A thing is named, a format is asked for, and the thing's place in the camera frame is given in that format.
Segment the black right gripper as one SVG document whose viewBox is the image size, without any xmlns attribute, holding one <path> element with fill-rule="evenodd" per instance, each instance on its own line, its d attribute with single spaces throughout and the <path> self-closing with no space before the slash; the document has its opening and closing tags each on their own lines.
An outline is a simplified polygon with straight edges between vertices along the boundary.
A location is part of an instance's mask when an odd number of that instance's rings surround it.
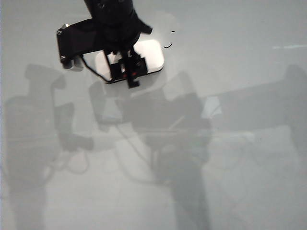
<svg viewBox="0 0 307 230">
<path fill-rule="evenodd" d="M 126 80 L 129 88 L 138 87 L 138 77 L 147 74 L 145 58 L 137 53 L 134 45 L 142 33 L 141 25 L 122 25 L 104 31 L 104 56 L 110 70 L 110 79 L 96 72 L 105 83 Z"/>
</svg>

